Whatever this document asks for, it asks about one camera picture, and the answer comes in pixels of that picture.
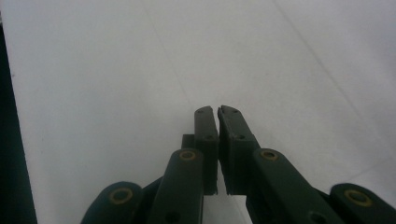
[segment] white backdrop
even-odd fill
[[[396,1],[1,1],[39,223],[161,176],[201,106],[236,107],[316,188],[396,206]],[[244,197],[204,223],[249,223]]]

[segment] circular joint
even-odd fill
[[[178,155],[183,161],[192,161],[195,159],[196,155],[193,151],[182,151]]]
[[[268,161],[276,161],[279,158],[276,152],[269,149],[264,149],[260,155]]]
[[[119,188],[111,191],[108,198],[111,203],[118,205],[129,202],[132,199],[132,197],[133,197],[133,193],[131,189]]]
[[[357,204],[359,206],[363,207],[370,207],[373,205],[373,201],[367,196],[366,194],[357,191],[355,189],[347,189],[344,192],[344,195],[354,204]]]

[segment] white surface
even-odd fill
[[[2,1],[39,223],[161,176],[193,111],[240,109],[316,188],[396,206],[395,1]],[[205,223],[249,223],[243,197]]]

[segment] white table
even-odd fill
[[[240,109],[316,188],[396,206],[395,1],[1,1],[39,223],[165,170],[204,105]],[[249,223],[244,197],[204,223]]]

